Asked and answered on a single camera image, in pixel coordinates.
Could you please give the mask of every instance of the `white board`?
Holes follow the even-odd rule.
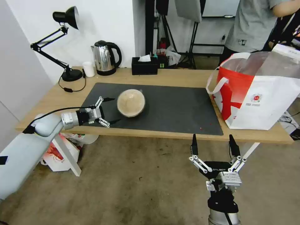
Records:
[[[206,0],[201,16],[200,1],[202,0],[175,0],[177,15],[198,23],[202,17],[235,16],[240,2],[240,0]]]
[[[199,0],[175,0],[176,11],[179,17],[201,22],[201,7]]]
[[[203,17],[235,16],[240,0],[206,0]]]

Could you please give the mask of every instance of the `lamp arm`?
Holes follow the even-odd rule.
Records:
[[[44,41],[45,41],[46,39],[48,39],[49,37],[53,36],[54,34],[60,32],[60,31],[63,32],[62,35],[58,36],[57,38],[55,38],[55,39],[53,39],[53,40],[47,41],[47,42],[46,42],[44,45],[42,45],[42,46],[39,46],[39,44],[44,43]],[[53,58],[52,56],[50,56],[50,55],[48,55],[47,53],[45,53],[45,52],[42,51],[42,48],[43,48],[43,47],[45,47],[46,45],[48,45],[48,44],[50,44],[50,43],[56,41],[57,39],[59,39],[59,38],[61,38],[61,37],[67,35],[67,33],[68,33],[68,27],[62,26],[62,27],[59,28],[57,31],[53,32],[52,34],[48,35],[47,37],[45,37],[45,38],[39,40],[38,42],[35,42],[35,43],[31,44],[30,47],[31,47],[32,50],[34,50],[34,51],[40,53],[41,55],[43,55],[43,56],[46,57],[47,59],[50,59],[52,62],[55,62],[57,65],[61,66],[61,67],[64,68],[65,70],[69,70],[69,69],[70,69],[70,68],[69,68],[69,64],[63,63],[62,61],[60,61],[60,60],[58,60],[58,59],[55,59],[55,58]]]

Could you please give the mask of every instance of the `table leg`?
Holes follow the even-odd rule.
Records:
[[[66,147],[66,145],[63,143],[63,140],[60,138],[59,135],[57,135],[53,139],[53,143],[55,147],[57,147],[57,150],[59,153],[63,156],[64,160],[69,162],[71,170],[75,174],[75,176],[79,177],[81,174],[81,169],[78,166],[77,162],[74,160],[73,156],[71,155],[69,149]]]
[[[260,144],[260,142],[254,142],[254,143],[245,143],[240,152],[241,152],[241,156],[245,159],[247,159],[252,152],[257,148],[257,146]]]

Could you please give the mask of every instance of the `bowl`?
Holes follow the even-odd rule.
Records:
[[[141,91],[136,89],[123,91],[118,97],[117,107],[123,116],[135,117],[143,111],[145,97]]]

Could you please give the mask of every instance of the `tissue box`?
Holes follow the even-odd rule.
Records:
[[[157,74],[158,61],[151,57],[151,62],[139,62],[139,57],[133,57],[131,62],[132,75]]]

